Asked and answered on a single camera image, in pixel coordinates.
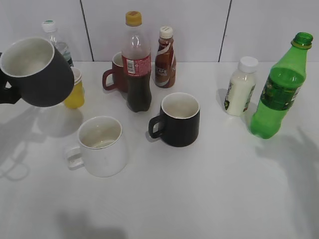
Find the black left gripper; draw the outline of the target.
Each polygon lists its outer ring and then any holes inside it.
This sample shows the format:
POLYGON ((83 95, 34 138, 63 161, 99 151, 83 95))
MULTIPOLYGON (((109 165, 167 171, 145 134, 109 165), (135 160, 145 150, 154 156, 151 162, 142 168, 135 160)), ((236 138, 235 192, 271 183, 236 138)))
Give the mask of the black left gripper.
POLYGON ((0 103, 15 104, 21 99, 20 86, 17 78, 0 71, 0 103))

